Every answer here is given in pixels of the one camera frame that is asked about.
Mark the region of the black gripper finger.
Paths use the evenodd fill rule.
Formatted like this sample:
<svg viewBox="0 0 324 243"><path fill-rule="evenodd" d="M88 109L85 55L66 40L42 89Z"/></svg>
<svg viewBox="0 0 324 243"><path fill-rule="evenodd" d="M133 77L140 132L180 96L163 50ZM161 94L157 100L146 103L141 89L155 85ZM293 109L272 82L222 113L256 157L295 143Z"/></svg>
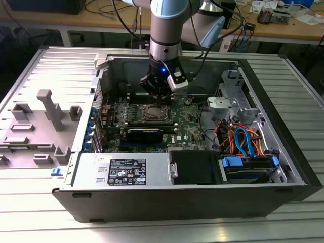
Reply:
<svg viewBox="0 0 324 243"><path fill-rule="evenodd" d="M157 104L161 104L160 89L153 75L147 74L140 78L140 86L156 100Z"/></svg>
<svg viewBox="0 0 324 243"><path fill-rule="evenodd" d="M174 94L170 89L163 90L161 93L161 104L172 104Z"/></svg>

